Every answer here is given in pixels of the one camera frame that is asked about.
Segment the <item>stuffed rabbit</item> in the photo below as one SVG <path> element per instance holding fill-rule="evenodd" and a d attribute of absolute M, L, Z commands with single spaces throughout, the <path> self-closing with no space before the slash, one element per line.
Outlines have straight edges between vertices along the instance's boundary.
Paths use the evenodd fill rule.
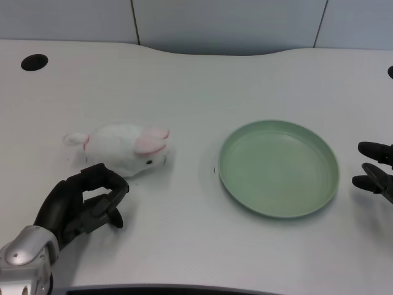
<path fill-rule="evenodd" d="M 87 160 L 104 163 L 122 177 L 133 176 L 156 165 L 163 165 L 167 150 L 166 128 L 143 128 L 129 123 L 109 124 L 90 135 L 68 134 L 63 141 L 68 146 L 83 144 Z"/>

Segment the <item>wall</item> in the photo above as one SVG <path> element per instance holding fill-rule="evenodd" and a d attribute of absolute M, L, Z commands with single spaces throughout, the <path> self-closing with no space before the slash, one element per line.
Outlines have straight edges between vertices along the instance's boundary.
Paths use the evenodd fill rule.
<path fill-rule="evenodd" d="M 249 55 L 312 47 L 325 0 L 133 0 L 141 45 Z M 393 0 L 329 0 L 316 47 L 393 50 Z M 1 0 L 0 39 L 138 44 L 130 0 Z"/>
<path fill-rule="evenodd" d="M 329 0 L 317 47 L 393 50 L 393 0 Z"/>
<path fill-rule="evenodd" d="M 312 47 L 326 0 L 133 0 L 141 45 L 257 55 Z"/>
<path fill-rule="evenodd" d="M 130 0 L 1 0 L 0 39 L 138 43 Z"/>

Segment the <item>robotic arm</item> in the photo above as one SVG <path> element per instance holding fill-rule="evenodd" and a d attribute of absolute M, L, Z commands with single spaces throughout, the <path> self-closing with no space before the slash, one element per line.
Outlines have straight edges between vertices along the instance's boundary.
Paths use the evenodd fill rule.
<path fill-rule="evenodd" d="M 83 200 L 84 191 L 100 187 L 112 192 Z M 116 206 L 128 191 L 128 183 L 104 164 L 60 181 L 42 204 L 34 224 L 1 248 L 0 295 L 49 295 L 53 288 L 51 265 L 59 252 L 78 235 L 106 223 L 123 227 Z"/>
<path fill-rule="evenodd" d="M 378 163 L 392 166 L 393 169 L 393 146 L 363 142 L 359 143 L 358 150 L 366 157 L 376 160 Z M 362 164 L 362 168 L 367 175 L 353 177 L 353 185 L 374 194 L 381 194 L 393 203 L 393 176 L 370 163 Z"/>

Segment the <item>green plate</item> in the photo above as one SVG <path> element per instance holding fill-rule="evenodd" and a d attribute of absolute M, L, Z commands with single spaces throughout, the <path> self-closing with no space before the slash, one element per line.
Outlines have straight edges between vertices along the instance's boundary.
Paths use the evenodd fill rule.
<path fill-rule="evenodd" d="M 299 125 L 258 121 L 233 132 L 219 155 L 219 174 L 229 193 L 258 213 L 293 218 L 334 198 L 340 171 L 333 151 Z"/>

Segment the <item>rabbit ear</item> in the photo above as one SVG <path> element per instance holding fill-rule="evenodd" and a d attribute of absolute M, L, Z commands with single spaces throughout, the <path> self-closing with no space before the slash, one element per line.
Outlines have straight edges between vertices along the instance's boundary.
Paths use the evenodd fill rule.
<path fill-rule="evenodd" d="M 134 152 L 138 155 L 151 155 L 161 151 L 165 146 L 165 140 L 143 134 L 136 138 Z"/>
<path fill-rule="evenodd" d="M 143 135 L 149 135 L 160 140 L 165 140 L 169 137 L 169 129 L 160 127 L 149 127 L 143 131 Z"/>

